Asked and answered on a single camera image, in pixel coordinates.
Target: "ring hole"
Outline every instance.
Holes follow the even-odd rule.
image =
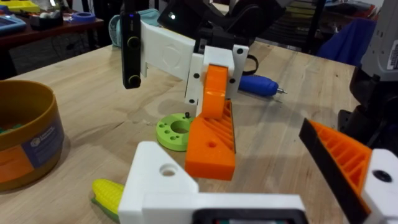
[[[160,167],[159,172],[165,177],[171,177],[177,173],[177,166],[173,164],[164,164]]]
[[[217,146],[217,143],[211,141],[211,142],[209,142],[207,145],[209,145],[209,147],[216,147],[216,146]]]
[[[188,122],[186,122],[186,121],[174,121],[170,125],[170,128],[175,133],[185,134],[185,133],[189,132],[189,126],[190,126],[190,124]]]

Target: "yellow corn toy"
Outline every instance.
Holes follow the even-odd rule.
[[[118,207],[124,186],[110,180],[98,179],[93,182],[95,196],[91,201],[98,205],[104,213],[115,222],[119,222]]]

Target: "black cable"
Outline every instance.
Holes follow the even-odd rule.
[[[249,71],[243,71],[242,75],[254,75],[257,69],[259,68],[259,61],[254,55],[248,55],[248,59],[251,59],[256,63],[256,68],[254,70],[249,70]]]

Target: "hole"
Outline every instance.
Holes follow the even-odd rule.
[[[383,171],[383,170],[374,170],[372,171],[373,175],[383,181],[383,182],[387,182],[387,183],[391,183],[392,182],[392,178],[390,176],[390,174],[388,174],[387,172]]]
[[[177,173],[177,166],[173,164],[164,164],[160,167],[159,172],[165,177],[171,177]]]
[[[211,141],[211,142],[209,142],[207,145],[209,145],[209,147],[216,147],[216,146],[217,146],[217,143]]]
[[[189,132],[189,126],[190,126],[189,122],[186,122],[186,121],[174,121],[170,125],[170,128],[175,133],[185,134],[185,133]]]

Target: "black mount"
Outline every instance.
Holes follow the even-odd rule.
[[[381,82],[361,67],[354,71],[349,89],[360,105],[338,114],[338,130],[371,149],[389,149],[398,156],[398,82]]]

